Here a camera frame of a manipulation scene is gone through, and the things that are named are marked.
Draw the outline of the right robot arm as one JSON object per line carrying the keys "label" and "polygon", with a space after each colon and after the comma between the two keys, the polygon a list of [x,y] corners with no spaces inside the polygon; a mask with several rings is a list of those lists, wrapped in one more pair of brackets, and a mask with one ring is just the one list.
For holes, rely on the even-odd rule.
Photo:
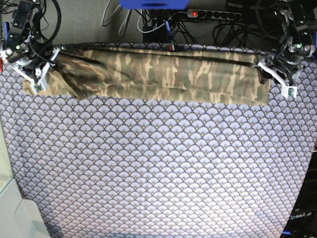
{"label": "right robot arm", "polygon": [[61,51],[53,47],[53,40],[61,26],[61,10],[57,1],[53,1],[57,12],[55,30],[50,38],[43,36],[41,19],[47,9],[46,1],[20,0],[12,4],[15,7],[10,26],[4,28],[5,39],[0,42],[0,58],[30,83],[36,95],[46,91],[46,75]]}

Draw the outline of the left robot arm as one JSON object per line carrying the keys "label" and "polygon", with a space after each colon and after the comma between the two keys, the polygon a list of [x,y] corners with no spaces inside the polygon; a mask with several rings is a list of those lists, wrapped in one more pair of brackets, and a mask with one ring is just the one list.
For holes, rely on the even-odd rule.
{"label": "left robot arm", "polygon": [[[282,33],[271,35],[264,26],[262,10],[271,10],[279,19]],[[300,0],[273,0],[263,6],[262,1],[256,1],[255,15],[260,30],[266,37],[275,40],[280,48],[273,53],[259,57],[255,67],[272,76],[281,85],[281,95],[284,98],[296,98],[297,86],[294,85],[303,70],[301,61],[313,57],[317,51],[314,34],[317,32],[317,21],[306,14]]]}

